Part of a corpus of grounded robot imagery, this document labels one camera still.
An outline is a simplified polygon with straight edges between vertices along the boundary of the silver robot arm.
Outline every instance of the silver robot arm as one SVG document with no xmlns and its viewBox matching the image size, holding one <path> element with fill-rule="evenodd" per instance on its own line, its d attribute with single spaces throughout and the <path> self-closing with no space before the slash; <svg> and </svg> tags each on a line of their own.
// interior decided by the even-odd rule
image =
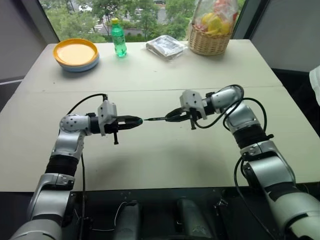
<svg viewBox="0 0 320 240">
<path fill-rule="evenodd" d="M 235 103 L 241 100 L 241 95 L 241 88 L 237 86 L 208 93 L 205 99 L 196 91 L 186 90 L 180 97 L 181 109 L 188 113 L 187 116 L 192 116 L 191 121 L 206 119 L 207 115 L 220 114 L 228 109 L 227 116 L 236 106 Z M 264 192 L 280 230 L 290 230 L 298 238 L 304 236 L 320 240 L 320 202 L 296 188 L 292 169 L 270 140 L 271 137 L 266 135 L 250 107 L 242 101 L 229 114 L 226 123 L 240 148 L 240 154 L 247 161 L 243 166 L 246 180 L 250 186 Z"/>
<path fill-rule="evenodd" d="M 60 121 L 59 135 L 51 152 L 45 173 L 40 177 L 28 206 L 28 222 L 21 226 L 11 240 L 61 240 L 62 227 L 74 211 L 77 165 L 84 148 L 84 138 L 91 134 L 114 134 L 118 144 L 118 130 L 142 124 L 135 116 L 117 116 L 114 103 L 104 100 L 94 113 L 68 114 Z"/>
</svg>

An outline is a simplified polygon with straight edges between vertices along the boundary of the table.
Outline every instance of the table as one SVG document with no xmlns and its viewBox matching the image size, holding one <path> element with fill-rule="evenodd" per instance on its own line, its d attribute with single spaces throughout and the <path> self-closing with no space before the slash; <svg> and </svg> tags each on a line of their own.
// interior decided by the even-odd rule
<svg viewBox="0 0 320 240">
<path fill-rule="evenodd" d="M 111 48 L 112 45 L 103 43 L 97 46 L 103 56 L 102 49 Z M 318 181 L 320 139 L 250 41 L 232 40 L 226 53 L 228 58 L 218 56 L 207 61 L 214 59 L 213 61 L 220 66 L 223 66 L 223 63 L 231 66 L 232 51 L 241 52 L 240 46 L 244 46 L 247 50 L 251 49 L 252 53 L 246 64 L 243 62 L 239 64 L 249 65 L 251 59 L 255 62 L 253 63 L 255 66 L 260 66 L 254 71 L 268 73 L 269 78 L 261 74 L 260 81 L 253 80 L 248 67 L 240 74 L 247 76 L 243 78 L 244 80 L 238 78 L 231 81 L 236 74 L 229 70 L 225 72 L 227 75 L 225 79 L 229 80 L 223 83 L 220 77 L 215 77 L 222 76 L 223 73 L 218 72 L 218 68 L 213 64 L 212 69 L 208 70 L 212 75 L 212 82 L 207 78 L 199 78 L 198 82 L 193 78 L 181 78 L 171 86 L 171 82 L 164 78 L 162 85 L 158 83 L 152 85 L 138 76 L 138 73 L 142 72 L 140 63 L 132 61 L 128 68 L 133 71 L 134 67 L 131 65 L 135 66 L 136 77 L 124 78 L 125 84 L 121 85 L 120 80 L 101 81 L 91 76 L 92 74 L 98 77 L 98 73 L 117 75 L 116 67 L 104 71 L 102 60 L 99 68 L 80 74 L 79 79 L 75 78 L 77 73 L 68 73 L 74 79 L 67 79 L 66 73 L 62 72 L 60 66 L 49 56 L 48 51 L 51 52 L 53 46 L 48 45 L 0 113 L 0 191 L 34 191 L 48 163 L 57 138 L 60 119 L 80 99 L 97 93 L 99 84 L 101 84 L 99 92 L 108 93 L 109 99 L 116 103 L 118 115 L 141 118 L 161 117 L 179 107 L 179 96 L 183 88 L 194 87 L 204 96 L 205 93 L 217 91 L 228 84 L 240 84 L 244 86 L 245 96 L 256 98 L 264 105 L 268 115 L 267 133 L 275 135 L 274 142 L 293 168 L 297 182 Z M 154 56 L 150 56 L 140 48 L 141 43 L 128 43 L 128 49 L 139 54 L 136 59 L 143 59 L 146 56 L 150 58 L 149 66 L 167 65 L 168 68 L 172 68 L 170 70 L 172 78 L 189 71 L 188 68 L 175 65 L 174 62 L 165 63 L 153 58 Z M 130 53 L 131 51 L 125 61 L 130 61 Z M 202 61 L 206 61 L 205 57 L 193 55 L 191 52 L 182 56 L 180 61 L 187 63 L 189 58 L 193 61 L 193 57 L 203 58 Z M 232 64 L 238 69 L 237 62 Z M 44 66 L 50 73 L 46 77 L 43 75 Z M 53 81 L 51 74 L 56 74 L 54 82 L 50 82 Z M 99 97 L 91 99 L 81 104 L 75 113 L 94 112 L 100 103 Z M 248 105 L 252 107 L 258 119 L 263 121 L 259 107 L 251 102 L 248 102 Z M 233 136 L 222 127 L 221 122 L 209 129 L 193 131 L 190 130 L 189 122 L 144 122 L 137 128 L 121 131 L 118 138 L 119 145 L 113 145 L 112 136 L 105 138 L 92 135 L 85 139 L 83 155 L 88 190 L 234 185 L 233 169 L 239 158 L 239 149 Z M 74 186 L 76 191 L 82 187 L 81 174 L 79 165 Z M 241 185 L 247 185 L 242 176 L 239 178 Z"/>
</svg>

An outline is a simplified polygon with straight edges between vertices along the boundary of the wicker basket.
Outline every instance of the wicker basket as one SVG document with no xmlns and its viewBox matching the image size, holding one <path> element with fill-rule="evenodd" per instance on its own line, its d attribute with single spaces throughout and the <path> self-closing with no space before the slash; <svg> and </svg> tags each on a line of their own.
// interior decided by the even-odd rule
<svg viewBox="0 0 320 240">
<path fill-rule="evenodd" d="M 189 33 L 189 48 L 194 53 L 203 56 L 222 54 L 227 48 L 232 32 L 231 30 L 226 35 L 210 35 L 197 30 L 192 25 Z"/>
</svg>

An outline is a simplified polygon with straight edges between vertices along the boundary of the plastic bottle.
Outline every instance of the plastic bottle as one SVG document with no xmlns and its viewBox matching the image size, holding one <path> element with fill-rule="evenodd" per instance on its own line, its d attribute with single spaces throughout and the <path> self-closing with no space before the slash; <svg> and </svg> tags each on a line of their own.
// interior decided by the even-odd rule
<svg viewBox="0 0 320 240">
<path fill-rule="evenodd" d="M 118 18 L 112 18 L 112 41 L 114 44 L 115 53 L 119 57 L 124 57 L 127 54 L 127 47 L 126 47 L 126 39 L 125 39 L 125 32 L 122 27 L 119 25 Z"/>
</svg>

